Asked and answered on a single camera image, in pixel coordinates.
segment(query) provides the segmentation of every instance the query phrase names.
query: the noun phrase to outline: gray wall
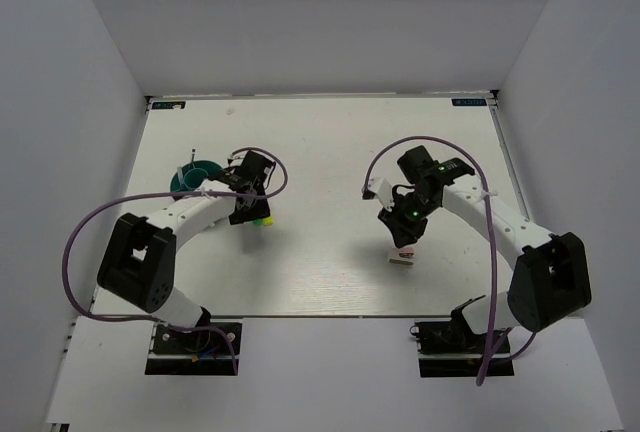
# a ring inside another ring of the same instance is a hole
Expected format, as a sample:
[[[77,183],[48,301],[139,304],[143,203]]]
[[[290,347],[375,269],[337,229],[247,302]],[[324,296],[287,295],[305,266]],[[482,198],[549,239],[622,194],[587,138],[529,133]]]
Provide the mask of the gray wall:
[[[547,0],[94,0],[145,94],[487,90]]]
[[[62,248],[124,191],[144,101],[91,0],[0,0],[0,17],[0,429],[40,431],[74,315]],[[85,303],[108,228],[92,227],[74,256]]]
[[[585,317],[625,427],[636,432],[639,38],[640,0],[550,0],[500,94],[536,219],[586,243]]]

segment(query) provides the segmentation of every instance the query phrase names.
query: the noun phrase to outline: purple hose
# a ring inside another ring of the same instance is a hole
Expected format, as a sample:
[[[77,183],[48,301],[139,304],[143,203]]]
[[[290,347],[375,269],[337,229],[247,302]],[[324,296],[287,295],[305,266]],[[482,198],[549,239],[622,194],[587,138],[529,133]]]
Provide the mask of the purple hose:
[[[411,137],[405,137],[404,139],[396,140],[392,144],[386,146],[382,149],[378,155],[376,155],[371,164],[369,165],[369,169],[367,170],[367,175],[364,179],[364,186],[362,190],[366,190],[367,184],[369,183],[369,178],[371,177],[371,172],[373,170],[374,165],[382,155],[384,155],[389,149],[395,147],[396,145],[403,144],[405,142],[409,142],[411,140],[427,140],[430,142],[437,142],[439,144],[446,145],[451,147],[452,149],[458,151],[460,154],[465,156],[469,162],[473,165],[473,168],[476,169],[478,176],[480,176],[480,183],[482,184],[482,188],[485,192],[489,192],[489,183],[487,181],[487,176],[485,175],[480,164],[471,156],[468,152],[466,152],[461,147],[456,144],[449,142],[445,139],[440,139],[438,137],[430,137],[427,135],[413,135]],[[497,305],[497,296],[498,296],[498,246],[496,243],[496,234],[493,229],[493,219],[491,215],[491,199],[489,195],[484,196],[484,203],[487,209],[487,230],[489,235],[489,249],[491,251],[491,293],[489,299],[489,321],[487,324],[487,339],[484,345],[484,354],[482,355],[482,365],[480,366],[480,370],[478,371],[478,376],[476,377],[476,385],[480,387],[484,383],[484,379],[487,376],[487,370],[489,368],[489,361],[493,355],[493,329],[496,323],[496,305]]]
[[[275,155],[273,155],[271,152],[268,152],[258,147],[243,147],[241,149],[233,151],[232,155],[235,155],[239,152],[244,152],[247,150],[255,150],[256,152],[260,152],[266,155],[267,157],[272,158],[276,162],[276,164],[278,164],[282,169],[282,175],[283,175],[282,185],[277,190],[270,192],[266,195],[240,194],[236,192],[207,192],[208,196],[237,197],[237,198],[244,198],[244,199],[266,200],[266,199],[270,199],[271,197],[275,197],[285,189],[285,187],[289,183],[289,174],[287,173],[287,168],[284,166],[282,161],[278,159]],[[111,207],[115,207],[116,205],[124,204],[125,202],[131,202],[134,200],[157,199],[161,197],[194,197],[199,195],[202,195],[202,192],[199,190],[193,190],[188,192],[154,192],[150,194],[130,195],[128,197],[121,197],[119,199],[115,199],[110,202],[107,202],[106,204],[101,205],[97,209],[87,214],[80,221],[80,223],[76,225],[76,227],[73,229],[73,231],[69,235],[67,244],[64,247],[64,252],[62,253],[62,286],[64,288],[64,293],[67,296],[67,299],[69,300],[69,303],[71,303],[73,308],[76,309],[76,311],[78,311],[80,315],[87,317],[89,319],[100,321],[100,322],[132,322],[135,320],[147,320],[150,322],[160,322],[158,319],[150,315],[124,315],[124,316],[99,315],[99,314],[93,314],[90,311],[86,310],[84,307],[82,307],[82,305],[80,305],[80,303],[76,300],[75,296],[73,295],[73,291],[71,290],[71,285],[69,283],[69,257],[71,255],[71,248],[73,247],[73,243],[75,242],[76,238],[78,237],[78,235],[80,234],[80,231],[84,228],[84,226],[87,225],[87,223],[91,219],[93,219],[96,215],[100,214],[101,212],[104,212],[107,209],[110,209]],[[168,327],[178,332],[200,332],[203,330],[209,330],[211,332],[215,332],[216,334],[220,335],[226,342],[227,347],[229,348],[234,373],[236,375],[238,374],[238,365],[237,365],[235,353],[233,352],[233,346],[229,341],[229,339],[227,338],[227,334],[225,334],[222,330],[218,329],[217,327],[207,326],[207,325],[201,326],[201,327],[178,327],[175,325],[168,324]]]

